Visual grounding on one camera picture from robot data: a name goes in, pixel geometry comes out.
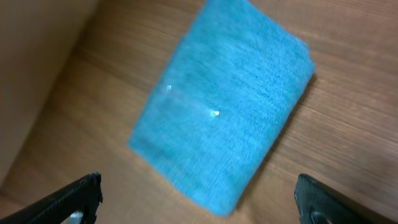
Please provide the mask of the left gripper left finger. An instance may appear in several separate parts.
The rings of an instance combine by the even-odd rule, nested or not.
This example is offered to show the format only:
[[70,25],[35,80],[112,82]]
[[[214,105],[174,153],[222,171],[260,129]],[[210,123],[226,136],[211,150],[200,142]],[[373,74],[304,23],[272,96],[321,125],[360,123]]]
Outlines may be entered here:
[[101,174],[95,172],[2,218],[1,224],[58,224],[68,218],[72,218],[73,223],[94,224],[102,202]]

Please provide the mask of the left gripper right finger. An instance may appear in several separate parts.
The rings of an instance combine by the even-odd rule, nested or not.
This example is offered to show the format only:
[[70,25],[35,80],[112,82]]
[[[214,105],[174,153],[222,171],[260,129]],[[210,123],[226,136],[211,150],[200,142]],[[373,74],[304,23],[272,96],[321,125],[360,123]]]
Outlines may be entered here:
[[308,174],[298,176],[294,199],[301,224],[371,222],[340,193]]

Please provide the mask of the blue denim cloth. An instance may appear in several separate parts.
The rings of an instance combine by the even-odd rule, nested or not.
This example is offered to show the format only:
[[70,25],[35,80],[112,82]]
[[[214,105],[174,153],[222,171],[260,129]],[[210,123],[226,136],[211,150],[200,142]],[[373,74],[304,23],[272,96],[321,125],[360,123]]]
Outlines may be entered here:
[[207,1],[128,144],[190,200],[228,216],[314,71],[307,45],[251,2]]

